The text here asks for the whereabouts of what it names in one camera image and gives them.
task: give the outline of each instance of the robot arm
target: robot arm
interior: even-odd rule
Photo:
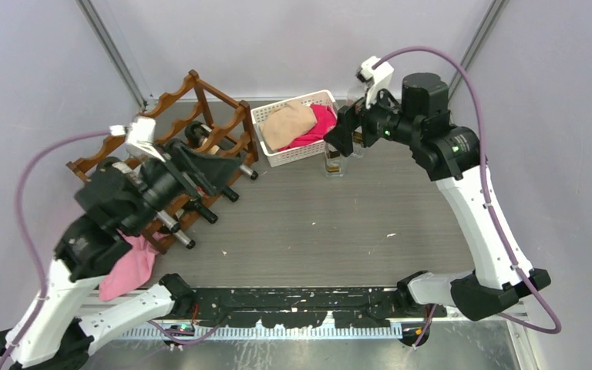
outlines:
[[[337,126],[325,136],[344,156],[352,153],[352,134],[362,128],[362,145],[385,138],[409,147],[412,158],[449,202],[469,245],[474,271],[432,274],[420,271],[399,282],[410,304],[457,307],[474,321],[500,313],[530,294],[511,266],[502,241],[489,217],[492,207],[512,241],[520,267],[538,288],[550,284],[547,271],[534,269],[523,255],[503,216],[495,194],[484,204],[479,174],[479,138],[469,128],[450,122],[448,86],[432,73],[415,73],[402,82],[402,104],[386,89],[393,68],[371,57],[357,77],[365,84],[365,97],[338,112]],[[489,169],[487,181],[491,187]]]
[[[195,153],[180,140],[151,143],[155,122],[139,117],[131,127],[114,126],[126,134],[129,151],[146,159],[140,173],[110,157],[99,164],[75,199],[85,211],[55,247],[44,305],[10,352],[10,369],[80,369],[105,343],[145,321],[167,315],[183,317],[192,309],[193,292],[178,274],[165,275],[158,284],[134,299],[108,310],[77,318],[86,296],[113,269],[131,246],[122,234],[139,236],[154,218],[161,220],[179,241],[193,241],[164,209],[181,193],[218,195],[239,169],[241,160]],[[22,320],[0,331],[0,355],[33,314],[34,300]]]

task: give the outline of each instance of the white wall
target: white wall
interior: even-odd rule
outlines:
[[[461,59],[490,0],[94,0],[140,88],[174,91],[190,69],[235,97],[346,96],[359,64],[411,45]],[[430,55],[394,59],[410,72],[453,70]]]
[[[542,293],[564,330],[534,336],[542,368],[592,368],[592,2],[510,2],[469,74],[500,203],[553,279]],[[464,88],[452,107],[456,123],[475,122]]]
[[[38,282],[12,211],[15,182],[42,146],[127,123],[136,104],[73,1],[0,0],[0,330],[23,315]],[[100,140],[58,150],[35,170],[25,214],[45,264],[79,214],[79,180],[65,163]]]

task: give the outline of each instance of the pink cloth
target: pink cloth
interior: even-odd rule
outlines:
[[[310,106],[316,116],[317,123],[312,127],[306,134],[301,135],[294,139],[289,145],[280,149],[294,149],[301,146],[306,146],[323,139],[323,136],[328,132],[330,127],[337,124],[337,116],[330,106],[323,106],[321,104],[312,104]]]
[[[141,287],[151,277],[153,262],[157,251],[144,237],[123,238],[133,247],[116,262],[112,271],[99,285],[99,298],[101,301],[122,296]],[[160,239],[163,234],[155,233],[154,238]]]

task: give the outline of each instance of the beige cloth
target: beige cloth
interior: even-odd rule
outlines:
[[[260,131],[264,142],[277,152],[315,125],[316,116],[312,108],[300,102],[289,102],[286,106],[271,111],[267,120],[260,125]]]

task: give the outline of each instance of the gray table surface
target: gray table surface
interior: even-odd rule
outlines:
[[[189,109],[167,111],[158,132]],[[158,257],[148,284],[177,272],[194,287],[392,286],[419,270],[472,270],[450,206],[410,155],[381,140],[331,179],[323,155],[271,168],[261,154],[260,177],[241,177],[239,201],[218,200],[218,222],[199,219],[187,231],[197,246]]]

